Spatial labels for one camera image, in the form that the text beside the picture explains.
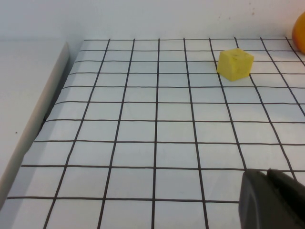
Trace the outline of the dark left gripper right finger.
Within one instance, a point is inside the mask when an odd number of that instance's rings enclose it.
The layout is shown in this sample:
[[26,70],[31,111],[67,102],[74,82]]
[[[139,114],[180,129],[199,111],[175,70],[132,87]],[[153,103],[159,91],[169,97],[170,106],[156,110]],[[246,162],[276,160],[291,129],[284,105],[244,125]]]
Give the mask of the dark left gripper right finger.
[[275,169],[267,171],[267,178],[281,197],[284,209],[295,221],[305,228],[305,186],[284,172]]

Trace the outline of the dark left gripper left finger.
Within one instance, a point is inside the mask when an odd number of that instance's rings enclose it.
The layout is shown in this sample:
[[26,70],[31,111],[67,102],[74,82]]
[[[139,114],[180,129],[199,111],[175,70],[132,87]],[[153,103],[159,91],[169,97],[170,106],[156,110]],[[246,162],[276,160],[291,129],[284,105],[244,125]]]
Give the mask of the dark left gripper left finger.
[[247,170],[242,177],[239,216],[243,229],[278,229],[280,212],[275,188],[267,176],[257,170]]

